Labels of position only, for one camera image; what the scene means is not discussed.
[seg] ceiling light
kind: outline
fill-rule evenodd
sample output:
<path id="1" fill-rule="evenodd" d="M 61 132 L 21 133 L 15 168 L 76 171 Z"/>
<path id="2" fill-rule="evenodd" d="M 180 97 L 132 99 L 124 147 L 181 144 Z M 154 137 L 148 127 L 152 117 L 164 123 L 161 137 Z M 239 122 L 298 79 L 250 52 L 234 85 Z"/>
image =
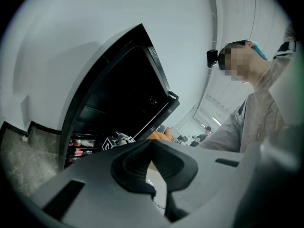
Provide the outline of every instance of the ceiling light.
<path id="1" fill-rule="evenodd" d="M 221 124 L 219 123 L 219 121 L 217 119 L 215 119 L 214 117 L 212 118 L 218 125 L 221 126 Z"/>

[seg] ear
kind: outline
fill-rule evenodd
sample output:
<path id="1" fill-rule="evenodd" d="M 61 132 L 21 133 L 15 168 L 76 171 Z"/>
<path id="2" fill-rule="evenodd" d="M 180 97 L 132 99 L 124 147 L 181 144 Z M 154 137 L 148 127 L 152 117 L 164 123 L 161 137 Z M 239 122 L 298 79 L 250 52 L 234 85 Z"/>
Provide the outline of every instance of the ear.
<path id="1" fill-rule="evenodd" d="M 251 41 L 246 41 L 245 44 L 248 45 L 250 48 L 253 48 L 255 46 L 255 44 L 253 44 Z"/>

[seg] gray shirt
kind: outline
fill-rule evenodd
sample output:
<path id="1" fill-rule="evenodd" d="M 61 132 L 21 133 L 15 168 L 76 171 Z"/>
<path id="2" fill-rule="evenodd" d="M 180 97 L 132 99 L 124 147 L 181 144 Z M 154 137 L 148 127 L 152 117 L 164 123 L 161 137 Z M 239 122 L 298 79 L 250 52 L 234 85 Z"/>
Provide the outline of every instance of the gray shirt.
<path id="1" fill-rule="evenodd" d="M 285 32 L 284 42 L 294 41 L 291 25 Z M 284 120 L 274 102 L 269 88 L 289 64 L 294 51 L 276 53 L 269 69 L 254 92 L 245 101 L 242 113 L 236 109 L 230 117 L 200 146 L 206 149 L 245 152 L 251 142 L 263 141 L 266 136 L 284 126 Z"/>

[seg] hair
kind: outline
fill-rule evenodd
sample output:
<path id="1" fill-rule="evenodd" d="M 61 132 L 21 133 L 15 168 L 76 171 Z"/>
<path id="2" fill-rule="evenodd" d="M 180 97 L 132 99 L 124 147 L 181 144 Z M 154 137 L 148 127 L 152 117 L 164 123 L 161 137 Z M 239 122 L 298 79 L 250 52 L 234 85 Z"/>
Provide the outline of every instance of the hair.
<path id="1" fill-rule="evenodd" d="M 237 46 L 244 46 L 247 40 L 239 40 L 235 42 L 228 43 L 218 55 L 218 66 L 220 70 L 225 71 L 225 54 L 230 54 L 231 48 L 235 48 Z"/>

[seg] ceiling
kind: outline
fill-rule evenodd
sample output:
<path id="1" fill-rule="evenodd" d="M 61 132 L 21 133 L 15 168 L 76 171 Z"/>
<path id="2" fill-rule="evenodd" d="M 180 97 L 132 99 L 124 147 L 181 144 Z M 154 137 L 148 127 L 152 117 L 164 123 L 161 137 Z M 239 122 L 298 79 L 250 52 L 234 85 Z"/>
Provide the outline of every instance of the ceiling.
<path id="1" fill-rule="evenodd" d="M 288 17 L 275 0 L 216 0 L 217 18 L 216 44 L 220 51 L 227 43 L 250 39 L 271 60 L 283 42 Z M 219 70 L 211 70 L 202 100 L 194 114 L 194 121 L 209 125 L 216 131 L 220 123 L 239 107 L 246 97 L 253 92 L 250 84 L 231 81 Z"/>

